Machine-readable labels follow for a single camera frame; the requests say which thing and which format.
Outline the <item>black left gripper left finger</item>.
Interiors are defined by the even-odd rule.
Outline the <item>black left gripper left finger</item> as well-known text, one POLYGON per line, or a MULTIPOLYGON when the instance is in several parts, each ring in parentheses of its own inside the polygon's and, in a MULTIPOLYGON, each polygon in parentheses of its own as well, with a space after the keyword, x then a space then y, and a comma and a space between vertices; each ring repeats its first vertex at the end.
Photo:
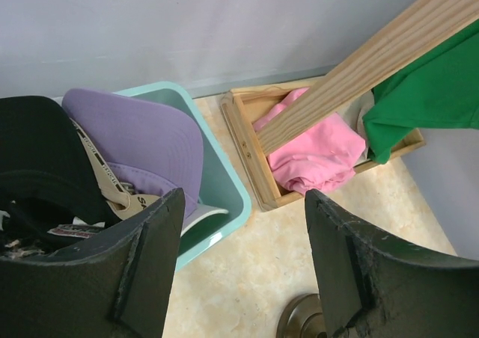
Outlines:
POLYGON ((1 260, 3 337, 160 337, 180 245, 176 188, 50 255, 1 260))

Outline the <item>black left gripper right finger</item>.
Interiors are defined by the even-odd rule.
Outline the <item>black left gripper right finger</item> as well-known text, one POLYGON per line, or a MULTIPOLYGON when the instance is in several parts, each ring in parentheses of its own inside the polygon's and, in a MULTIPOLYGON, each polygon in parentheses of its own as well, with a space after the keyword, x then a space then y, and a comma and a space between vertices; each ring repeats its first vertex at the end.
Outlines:
POLYGON ((478 262, 408 242, 319 191, 305 218, 329 337, 476 337, 478 262))

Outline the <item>black cap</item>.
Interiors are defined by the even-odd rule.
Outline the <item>black cap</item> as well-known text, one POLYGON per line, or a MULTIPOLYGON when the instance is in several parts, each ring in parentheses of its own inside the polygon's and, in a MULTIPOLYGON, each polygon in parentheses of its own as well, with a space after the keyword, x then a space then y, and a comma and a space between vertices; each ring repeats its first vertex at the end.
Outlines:
POLYGON ((44 96, 1 99, 1 253, 49 254, 119 223, 70 118, 44 96))

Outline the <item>purple cap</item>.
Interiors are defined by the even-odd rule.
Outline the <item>purple cap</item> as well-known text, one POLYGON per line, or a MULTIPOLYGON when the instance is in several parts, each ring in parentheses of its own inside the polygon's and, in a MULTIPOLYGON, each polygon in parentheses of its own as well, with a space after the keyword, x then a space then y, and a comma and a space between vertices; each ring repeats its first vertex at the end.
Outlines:
POLYGON ((115 176, 137 194, 185 197, 183 233, 228 210, 199 200, 204 145, 196 122, 169 105, 94 90, 71 89, 61 103, 93 141, 115 176))

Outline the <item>beige cap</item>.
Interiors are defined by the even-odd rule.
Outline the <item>beige cap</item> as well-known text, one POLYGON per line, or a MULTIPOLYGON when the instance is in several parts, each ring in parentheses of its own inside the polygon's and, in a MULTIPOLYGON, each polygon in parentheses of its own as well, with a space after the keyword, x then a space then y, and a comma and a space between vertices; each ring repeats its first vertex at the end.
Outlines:
POLYGON ((121 182, 83 128, 73 119, 71 122, 87 153, 101 194, 119 219, 131 218, 159 199, 156 195, 137 194, 133 184, 121 182))

